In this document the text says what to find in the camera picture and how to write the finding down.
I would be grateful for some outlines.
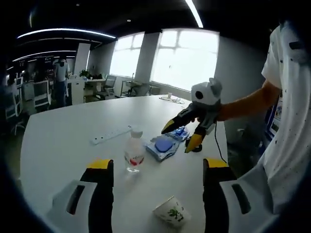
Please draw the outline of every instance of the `small bottle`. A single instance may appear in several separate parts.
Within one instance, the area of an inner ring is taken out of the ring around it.
[[[141,139],[142,131],[137,129],[131,130],[131,137],[127,140],[124,150],[126,169],[129,172],[138,172],[138,166],[143,162],[145,157],[145,147]]]

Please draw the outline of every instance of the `white table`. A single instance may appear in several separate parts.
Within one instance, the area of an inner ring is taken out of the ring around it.
[[[20,179],[23,193],[33,210],[44,216],[53,196],[70,181],[79,180],[87,164],[96,158],[114,160],[114,233],[170,232],[152,210],[175,195],[192,215],[181,232],[202,233],[205,228],[203,158],[220,158],[214,131],[205,138],[199,153],[177,153],[158,163],[146,153],[141,172],[125,170],[124,146],[129,134],[93,146],[90,139],[120,126],[139,125],[146,140],[160,135],[168,120],[190,103],[177,104],[159,96],[104,100],[69,106],[32,115],[21,148]],[[193,133],[196,123],[188,125]],[[217,139],[227,159],[225,128],[217,125]]]

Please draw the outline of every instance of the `paper cup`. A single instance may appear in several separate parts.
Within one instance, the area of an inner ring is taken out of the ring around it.
[[[169,225],[179,228],[191,219],[181,202],[174,196],[154,209],[154,214]]]

